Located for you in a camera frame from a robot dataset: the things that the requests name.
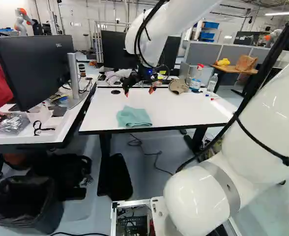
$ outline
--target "yellow object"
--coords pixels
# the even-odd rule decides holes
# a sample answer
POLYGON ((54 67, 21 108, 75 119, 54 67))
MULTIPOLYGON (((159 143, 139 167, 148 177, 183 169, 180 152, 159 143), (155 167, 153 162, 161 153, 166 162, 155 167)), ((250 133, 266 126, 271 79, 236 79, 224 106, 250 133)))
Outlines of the yellow object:
POLYGON ((222 60, 219 60, 217 62, 217 65, 219 65, 219 66, 227 66, 227 65, 230 65, 230 64, 231 64, 231 62, 227 58, 223 58, 222 60))

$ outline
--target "gray floor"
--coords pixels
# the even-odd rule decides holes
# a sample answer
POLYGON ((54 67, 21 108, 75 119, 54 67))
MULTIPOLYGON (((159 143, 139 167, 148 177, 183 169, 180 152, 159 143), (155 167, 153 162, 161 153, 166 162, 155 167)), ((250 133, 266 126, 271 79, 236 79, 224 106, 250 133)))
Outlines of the gray floor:
MULTIPOLYGON (((94 71, 86 66, 87 73, 94 71)), ((218 94, 230 103, 239 106, 242 97, 230 90, 220 89, 218 94)), ((206 136, 212 139, 220 128, 208 129, 206 136)), ((162 151, 157 165, 174 172, 185 160, 192 157, 183 136, 178 131, 135 133, 143 140, 146 153, 162 151)), ((153 168, 154 156, 144 156, 139 147, 130 147, 129 134, 113 135, 112 154, 122 153, 130 172, 134 194, 132 200, 148 199, 163 194, 163 187, 169 175, 153 168)), ((108 197, 97 197, 96 189, 100 166, 100 147, 98 136, 76 135, 68 148, 57 153, 84 154, 93 160, 92 177, 94 182, 88 187, 84 201, 71 201, 65 205, 65 214, 58 231, 73 234, 104 233, 110 234, 111 201, 108 197)), ((4 167, 6 176, 23 175, 4 167)), ((238 227, 244 236, 286 236, 289 235, 289 182, 275 186, 243 209, 236 217, 238 227)), ((6 228, 0 227, 0 236, 17 236, 6 228)))

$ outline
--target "green cloth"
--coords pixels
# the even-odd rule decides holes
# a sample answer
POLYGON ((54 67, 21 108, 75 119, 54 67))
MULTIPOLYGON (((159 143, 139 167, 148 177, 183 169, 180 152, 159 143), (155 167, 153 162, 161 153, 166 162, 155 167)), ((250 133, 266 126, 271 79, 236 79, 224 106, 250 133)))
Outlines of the green cloth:
POLYGON ((120 127, 152 126, 152 121, 145 109, 136 109, 125 106, 116 115, 120 127))

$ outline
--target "dell monitor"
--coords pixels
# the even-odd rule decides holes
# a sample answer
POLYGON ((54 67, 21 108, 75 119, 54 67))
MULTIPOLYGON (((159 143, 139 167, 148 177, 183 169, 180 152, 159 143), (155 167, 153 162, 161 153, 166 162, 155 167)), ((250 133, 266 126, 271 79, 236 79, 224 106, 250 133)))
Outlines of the dell monitor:
POLYGON ((137 61, 134 55, 125 50, 125 32, 109 30, 101 31, 103 65, 114 69, 137 68, 137 61))
POLYGON ((0 37, 0 64, 20 111, 27 111, 69 80, 70 35, 0 37))
MULTIPOLYGON (((101 31, 103 65, 114 69, 137 68, 137 60, 134 55, 125 50, 125 32, 109 30, 101 31)), ((159 63, 166 65, 170 70, 174 69, 175 61, 180 45, 180 37, 169 36, 159 63)))

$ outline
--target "backpack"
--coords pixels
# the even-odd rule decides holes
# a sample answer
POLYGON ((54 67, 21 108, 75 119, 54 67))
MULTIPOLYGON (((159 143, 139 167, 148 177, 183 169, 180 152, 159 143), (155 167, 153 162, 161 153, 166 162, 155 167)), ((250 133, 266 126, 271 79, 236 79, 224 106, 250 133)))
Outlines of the backpack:
POLYGON ((54 179, 60 201, 81 199, 81 196, 73 196, 74 193, 77 193, 74 189, 80 188, 80 183, 83 180, 85 180, 83 185, 92 182, 91 166, 92 161, 86 156, 76 154, 52 155, 39 159, 28 171, 27 176, 45 176, 54 179))

